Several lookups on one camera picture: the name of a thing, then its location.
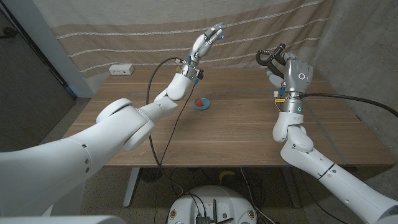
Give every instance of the white power strip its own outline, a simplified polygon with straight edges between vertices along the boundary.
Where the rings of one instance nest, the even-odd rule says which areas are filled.
[[[132,64],[112,65],[109,68],[111,75],[131,75],[134,71]]]

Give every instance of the striped curtain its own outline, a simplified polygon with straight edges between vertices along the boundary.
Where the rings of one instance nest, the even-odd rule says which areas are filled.
[[[34,0],[79,71],[101,85],[114,63],[152,69],[167,57],[185,58],[195,39],[224,22],[199,68],[258,67],[259,49],[285,43],[312,57],[334,0]]]

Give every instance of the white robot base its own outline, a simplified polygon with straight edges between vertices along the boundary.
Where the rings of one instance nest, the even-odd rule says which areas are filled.
[[[183,195],[173,203],[167,219],[168,224],[257,223],[257,215],[250,202],[229,188],[205,185],[190,190],[190,193],[192,196],[190,194]],[[203,207],[206,208],[207,218],[204,216]]]

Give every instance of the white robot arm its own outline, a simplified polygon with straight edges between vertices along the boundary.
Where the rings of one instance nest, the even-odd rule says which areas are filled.
[[[280,49],[284,49],[283,44],[270,56],[270,60],[273,55],[280,54]],[[318,179],[364,223],[398,223],[396,200],[373,190],[314,148],[301,125],[303,99],[299,97],[311,83],[313,68],[292,53],[284,54],[283,59],[284,77],[278,77],[267,69],[271,83],[279,88],[285,87],[287,92],[283,110],[272,132],[275,141],[286,142],[280,152],[283,159]],[[275,77],[282,81],[274,82]]]
[[[204,34],[200,35],[187,56],[186,61],[182,61],[182,67],[179,72],[174,75],[170,85],[160,93],[155,101],[168,96],[172,100],[181,100],[187,88],[191,85],[191,80],[194,84],[203,78],[203,70],[197,69],[197,65],[202,57],[204,57],[210,50],[212,44],[217,39],[224,39],[223,30],[226,28],[222,22],[210,27]]]
[[[155,123],[177,108],[185,90],[202,78],[196,65],[221,37],[217,24],[199,36],[182,72],[153,103],[135,108],[128,99],[108,105],[96,124],[68,138],[16,152],[0,153],[0,217],[42,215],[52,204],[99,171],[119,150],[131,151],[153,132]]]

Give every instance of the gray metal hand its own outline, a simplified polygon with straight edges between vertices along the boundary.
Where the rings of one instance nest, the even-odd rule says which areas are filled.
[[[226,28],[223,22],[210,27],[204,34],[200,35],[189,53],[191,61],[194,63],[194,67],[198,65],[199,60],[205,56],[217,39],[223,39],[224,36],[221,35],[223,30]]]

